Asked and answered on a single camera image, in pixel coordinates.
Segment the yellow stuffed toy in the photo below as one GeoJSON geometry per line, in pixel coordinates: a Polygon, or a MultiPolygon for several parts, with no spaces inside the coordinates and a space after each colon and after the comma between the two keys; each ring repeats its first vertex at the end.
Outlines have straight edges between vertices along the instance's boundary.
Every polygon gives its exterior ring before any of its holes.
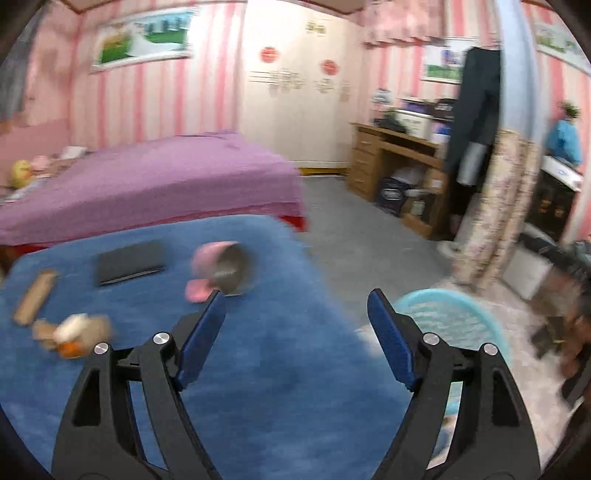
{"type": "Polygon", "coordinates": [[[33,179],[33,171],[28,160],[18,160],[12,166],[10,172],[9,185],[16,190],[23,189],[33,179]]]}

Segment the blue tablecloth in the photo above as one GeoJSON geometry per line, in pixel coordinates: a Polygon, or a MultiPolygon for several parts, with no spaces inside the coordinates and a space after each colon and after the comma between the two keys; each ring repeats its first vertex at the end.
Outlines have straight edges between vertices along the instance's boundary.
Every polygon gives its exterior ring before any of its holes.
{"type": "MultiPolygon", "coordinates": [[[[50,466],[60,417],[82,361],[45,352],[11,313],[41,268],[61,276],[40,312],[51,322],[105,313],[113,345],[143,343],[197,306],[184,299],[201,244],[237,240],[256,258],[253,290],[228,314],[197,382],[182,396],[225,480],[367,480],[410,399],[383,356],[370,356],[292,231],[263,216],[228,216],[112,233],[27,255],[0,290],[0,403],[26,445],[50,466]],[[165,271],[95,288],[93,257],[159,239],[165,271]]],[[[148,460],[164,466],[141,386],[134,405],[148,460]]]]}

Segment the blue gripper pad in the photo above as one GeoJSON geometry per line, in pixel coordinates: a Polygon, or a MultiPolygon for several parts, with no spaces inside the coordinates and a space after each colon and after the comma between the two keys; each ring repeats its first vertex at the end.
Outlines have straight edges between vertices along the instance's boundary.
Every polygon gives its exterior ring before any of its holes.
{"type": "Polygon", "coordinates": [[[375,291],[368,297],[368,317],[394,377],[412,391],[417,381],[413,352],[375,291]]]}
{"type": "Polygon", "coordinates": [[[223,294],[218,294],[206,306],[200,321],[179,352],[178,372],[174,377],[179,390],[184,390],[191,382],[197,380],[225,317],[225,297],[223,294]]]}

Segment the gray floor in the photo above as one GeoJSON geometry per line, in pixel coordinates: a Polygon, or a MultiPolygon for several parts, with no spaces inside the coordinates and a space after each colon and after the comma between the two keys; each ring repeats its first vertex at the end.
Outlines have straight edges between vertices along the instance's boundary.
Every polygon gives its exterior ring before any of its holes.
{"type": "Polygon", "coordinates": [[[450,272],[435,242],[347,191],[344,177],[305,177],[304,202],[310,221],[304,242],[333,295],[360,324],[367,322],[365,302],[372,289],[381,288],[394,302],[450,272]]]}

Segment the white wardrobe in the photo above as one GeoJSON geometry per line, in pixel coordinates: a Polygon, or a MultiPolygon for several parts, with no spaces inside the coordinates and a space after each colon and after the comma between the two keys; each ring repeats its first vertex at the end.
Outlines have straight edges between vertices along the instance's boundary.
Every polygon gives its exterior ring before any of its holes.
{"type": "Polygon", "coordinates": [[[297,167],[349,164],[361,28],[282,0],[249,0],[240,130],[297,167]]]}

